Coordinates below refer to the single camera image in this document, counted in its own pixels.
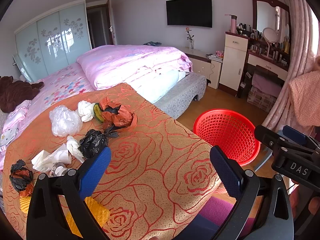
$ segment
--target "folded comforter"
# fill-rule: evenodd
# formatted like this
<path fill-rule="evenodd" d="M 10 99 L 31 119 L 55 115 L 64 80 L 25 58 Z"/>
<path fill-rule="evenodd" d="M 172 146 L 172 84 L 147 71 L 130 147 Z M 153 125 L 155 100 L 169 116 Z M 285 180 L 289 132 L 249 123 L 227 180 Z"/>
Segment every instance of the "folded comforter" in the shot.
<path fill-rule="evenodd" d="M 78 57 L 86 77 L 96 90 L 128 83 L 135 89 L 170 70 L 189 71 L 192 62 L 172 47 L 106 45 Z"/>

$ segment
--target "black flat screen tv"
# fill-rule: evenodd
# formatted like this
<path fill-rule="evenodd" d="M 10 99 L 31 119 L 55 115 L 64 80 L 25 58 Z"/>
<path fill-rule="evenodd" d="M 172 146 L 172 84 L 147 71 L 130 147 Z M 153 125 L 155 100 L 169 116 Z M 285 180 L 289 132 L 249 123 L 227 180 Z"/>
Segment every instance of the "black flat screen tv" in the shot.
<path fill-rule="evenodd" d="M 166 1 L 168 25 L 212 28 L 212 0 Z"/>

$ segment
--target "pink bottle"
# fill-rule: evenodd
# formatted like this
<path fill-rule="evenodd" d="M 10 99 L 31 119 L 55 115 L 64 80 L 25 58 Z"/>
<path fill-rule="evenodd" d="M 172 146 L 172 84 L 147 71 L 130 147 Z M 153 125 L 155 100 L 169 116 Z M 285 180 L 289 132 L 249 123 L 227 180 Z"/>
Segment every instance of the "pink bottle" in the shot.
<path fill-rule="evenodd" d="M 225 14 L 225 16 L 231 16 L 231 29 L 230 32 L 231 33 L 237 33 L 237 17 L 235 15 L 232 14 Z"/>

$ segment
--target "blue gripper pad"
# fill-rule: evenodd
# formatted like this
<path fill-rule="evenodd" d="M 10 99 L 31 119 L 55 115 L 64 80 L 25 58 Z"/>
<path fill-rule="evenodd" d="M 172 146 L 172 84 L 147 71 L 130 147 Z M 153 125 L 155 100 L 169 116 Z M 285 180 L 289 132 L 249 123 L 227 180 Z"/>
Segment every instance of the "blue gripper pad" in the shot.
<path fill-rule="evenodd" d="M 111 150 L 105 147 L 80 181 L 79 195 L 82 200 L 92 195 L 110 161 Z"/>
<path fill-rule="evenodd" d="M 229 159 L 219 146 L 214 146 L 210 150 L 210 161 L 219 175 L 224 187 L 230 197 L 234 197 L 237 201 L 242 196 L 242 181 L 241 171 L 243 169 L 235 161 Z"/>
<path fill-rule="evenodd" d="M 289 139 L 301 146 L 307 144 L 306 136 L 288 125 L 283 127 L 282 133 L 284 136 L 288 137 Z"/>

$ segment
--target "red basket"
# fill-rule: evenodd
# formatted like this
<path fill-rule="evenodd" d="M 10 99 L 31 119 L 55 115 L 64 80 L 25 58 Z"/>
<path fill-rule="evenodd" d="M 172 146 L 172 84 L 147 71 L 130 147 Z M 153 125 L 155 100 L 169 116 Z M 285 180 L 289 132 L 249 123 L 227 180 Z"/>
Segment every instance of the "red basket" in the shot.
<path fill-rule="evenodd" d="M 193 132 L 212 146 L 218 145 L 228 158 L 244 166 L 252 162 L 260 150 L 260 142 L 254 138 L 254 128 L 237 112 L 212 109 L 197 118 Z"/>

